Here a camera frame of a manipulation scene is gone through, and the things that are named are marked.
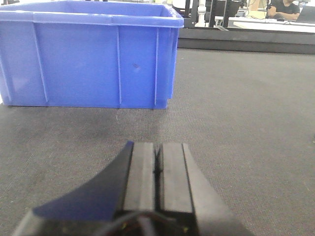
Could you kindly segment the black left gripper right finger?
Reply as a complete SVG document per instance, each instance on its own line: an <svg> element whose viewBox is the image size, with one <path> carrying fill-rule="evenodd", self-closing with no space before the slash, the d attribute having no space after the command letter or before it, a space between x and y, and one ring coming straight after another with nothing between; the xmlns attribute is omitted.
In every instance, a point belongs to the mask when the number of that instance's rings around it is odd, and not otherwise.
<svg viewBox="0 0 315 236"><path fill-rule="evenodd" d="M204 177L187 144L163 143L159 151L160 210L190 236L251 236Z"/></svg>

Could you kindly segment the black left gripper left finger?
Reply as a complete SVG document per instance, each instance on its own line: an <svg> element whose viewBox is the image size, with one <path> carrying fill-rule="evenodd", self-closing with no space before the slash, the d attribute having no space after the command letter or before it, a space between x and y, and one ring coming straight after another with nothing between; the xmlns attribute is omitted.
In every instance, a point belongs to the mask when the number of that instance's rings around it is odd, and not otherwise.
<svg viewBox="0 0 315 236"><path fill-rule="evenodd" d="M154 155L152 143L127 142L114 160L73 191L30 210L15 236L90 236L124 201L132 158Z"/></svg>

